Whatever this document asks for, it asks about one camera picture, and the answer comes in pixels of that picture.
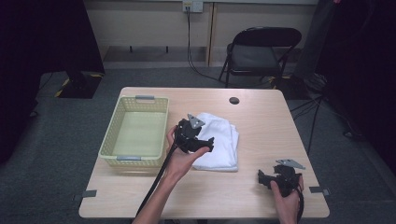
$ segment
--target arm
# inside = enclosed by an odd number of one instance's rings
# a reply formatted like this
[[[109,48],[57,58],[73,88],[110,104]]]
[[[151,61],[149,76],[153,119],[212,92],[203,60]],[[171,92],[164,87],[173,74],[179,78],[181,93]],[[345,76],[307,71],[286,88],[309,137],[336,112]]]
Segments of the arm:
[[[172,128],[166,138],[168,139],[169,146],[172,146],[174,142],[173,134],[176,127]],[[192,164],[196,159],[203,156],[209,151],[208,147],[202,147],[196,152],[187,154],[184,153],[180,148],[177,148],[172,154],[172,157],[166,167],[165,173],[161,178],[158,187],[154,190],[153,194],[149,198],[146,205],[140,211],[139,215],[134,219],[134,224],[157,224],[163,208],[165,207],[166,201],[169,198],[173,188],[177,182],[190,170]]]
[[[301,191],[303,191],[304,181],[302,176],[300,176],[299,184]],[[280,224],[297,223],[297,213],[300,205],[300,198],[297,191],[294,190],[288,197],[283,198],[280,194],[279,186],[275,181],[271,181],[271,189],[274,193],[275,207]]]

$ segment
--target yellow basket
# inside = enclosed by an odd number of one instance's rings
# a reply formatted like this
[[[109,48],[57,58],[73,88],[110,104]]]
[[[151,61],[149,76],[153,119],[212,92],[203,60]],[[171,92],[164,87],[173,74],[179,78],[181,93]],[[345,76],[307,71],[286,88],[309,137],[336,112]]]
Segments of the yellow basket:
[[[111,166],[161,167],[165,158],[167,98],[121,96],[99,157]]]

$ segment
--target white cloth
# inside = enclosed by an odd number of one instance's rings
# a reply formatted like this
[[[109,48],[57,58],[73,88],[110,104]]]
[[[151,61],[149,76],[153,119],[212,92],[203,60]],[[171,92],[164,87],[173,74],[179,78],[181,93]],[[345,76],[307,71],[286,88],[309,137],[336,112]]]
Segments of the white cloth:
[[[202,113],[197,116],[198,119],[205,122],[198,139],[208,140],[215,137],[212,152],[206,153],[198,158],[192,167],[197,170],[208,171],[238,171],[238,157],[236,147],[238,145],[239,133],[235,126],[227,119],[222,119],[208,113]]]

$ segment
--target table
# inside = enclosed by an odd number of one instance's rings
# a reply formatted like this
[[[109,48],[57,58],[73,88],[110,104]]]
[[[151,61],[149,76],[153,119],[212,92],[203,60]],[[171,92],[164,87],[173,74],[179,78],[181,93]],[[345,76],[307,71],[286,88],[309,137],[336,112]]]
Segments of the table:
[[[258,183],[261,169],[273,175],[276,160],[293,159],[306,167],[303,217],[327,217],[329,208],[321,193],[311,193],[318,181],[304,150],[281,91],[194,88],[124,88],[120,95],[154,95],[169,98],[168,129],[188,113],[211,113],[227,119],[240,133],[236,173],[190,170],[177,184],[162,218],[274,218],[272,191]],[[231,97],[240,100],[229,103]],[[137,175],[112,168],[97,159],[84,198],[82,217],[134,217],[154,175]]]

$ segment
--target wall outlet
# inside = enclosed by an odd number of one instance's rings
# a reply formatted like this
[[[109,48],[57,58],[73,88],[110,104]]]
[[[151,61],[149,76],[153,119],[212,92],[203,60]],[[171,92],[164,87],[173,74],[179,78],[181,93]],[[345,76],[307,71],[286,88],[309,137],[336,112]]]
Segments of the wall outlet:
[[[187,8],[190,9],[190,12],[202,13],[204,11],[204,2],[203,1],[183,1],[182,10],[187,12]]]

